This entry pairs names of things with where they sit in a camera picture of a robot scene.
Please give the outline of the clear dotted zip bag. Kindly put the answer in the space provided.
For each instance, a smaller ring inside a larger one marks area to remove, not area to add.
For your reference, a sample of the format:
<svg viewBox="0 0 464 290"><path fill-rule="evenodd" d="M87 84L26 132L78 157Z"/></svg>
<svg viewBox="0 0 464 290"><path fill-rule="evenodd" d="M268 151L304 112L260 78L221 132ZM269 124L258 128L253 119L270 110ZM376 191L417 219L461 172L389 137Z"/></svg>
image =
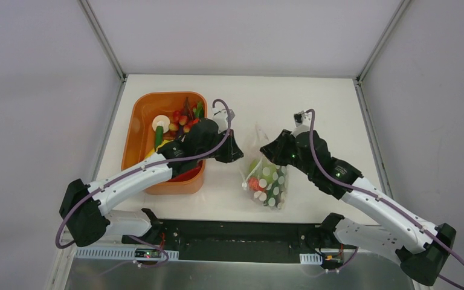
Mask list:
<svg viewBox="0 0 464 290"><path fill-rule="evenodd" d="M285 207L288 189L288 170L272 163L260 151L269 143L269 137L256 124L243 143L243 158L240 161L242 188L253 202L268 210Z"/></svg>

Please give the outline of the long green cucumber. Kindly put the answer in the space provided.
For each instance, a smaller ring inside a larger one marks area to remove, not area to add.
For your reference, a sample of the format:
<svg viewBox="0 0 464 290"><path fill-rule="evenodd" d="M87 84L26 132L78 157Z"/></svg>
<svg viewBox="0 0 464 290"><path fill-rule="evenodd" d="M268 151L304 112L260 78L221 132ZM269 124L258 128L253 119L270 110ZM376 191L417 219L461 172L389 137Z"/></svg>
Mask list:
<svg viewBox="0 0 464 290"><path fill-rule="evenodd" d="M267 176L266 200L264 206L281 210L285 205L287 195L287 168L285 166L271 166L273 169L270 176Z"/></svg>

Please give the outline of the red chili pepper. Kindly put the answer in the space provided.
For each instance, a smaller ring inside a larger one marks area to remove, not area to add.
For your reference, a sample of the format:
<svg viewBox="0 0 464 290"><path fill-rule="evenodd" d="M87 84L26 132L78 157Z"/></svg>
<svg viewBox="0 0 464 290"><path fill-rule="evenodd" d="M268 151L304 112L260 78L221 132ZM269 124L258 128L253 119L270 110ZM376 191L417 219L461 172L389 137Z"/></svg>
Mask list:
<svg viewBox="0 0 464 290"><path fill-rule="evenodd" d="M257 191L264 192L264 188L260 186L259 179L256 177L250 177L247 180L247 185L248 185L248 188L253 190L254 192L257 192Z"/></svg>

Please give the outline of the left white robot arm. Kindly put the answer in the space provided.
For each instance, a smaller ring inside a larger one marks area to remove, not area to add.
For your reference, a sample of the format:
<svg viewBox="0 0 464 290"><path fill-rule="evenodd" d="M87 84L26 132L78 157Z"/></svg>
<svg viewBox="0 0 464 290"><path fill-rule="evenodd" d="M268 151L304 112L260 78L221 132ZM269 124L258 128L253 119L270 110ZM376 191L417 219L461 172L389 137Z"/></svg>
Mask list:
<svg viewBox="0 0 464 290"><path fill-rule="evenodd" d="M55 245L86 247L106 235L131 235L145 244L155 243L160 228L143 211L117 211L116 206L131 196L193 169L198 162L214 159L232 163L243 156L237 146L231 120L225 129L216 120L203 119L184 137L161 146L149 158L101 181L85 184L71 181L59 209L63 219Z"/></svg>

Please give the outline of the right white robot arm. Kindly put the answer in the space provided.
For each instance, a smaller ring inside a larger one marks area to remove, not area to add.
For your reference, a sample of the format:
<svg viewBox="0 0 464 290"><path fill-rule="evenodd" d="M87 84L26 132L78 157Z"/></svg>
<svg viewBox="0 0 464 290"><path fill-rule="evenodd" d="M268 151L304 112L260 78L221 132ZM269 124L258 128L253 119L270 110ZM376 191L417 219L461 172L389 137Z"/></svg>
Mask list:
<svg viewBox="0 0 464 290"><path fill-rule="evenodd" d="M353 245L376 253L395 264L414 281L433 286L449 258L456 230L427 222L403 209L344 160L333 157L318 134L293 136L283 130L260 152L278 166L293 166L303 172L319 190L343 201L378 223L376 227L357 224L341 214L330 213L318 227L322 245Z"/></svg>

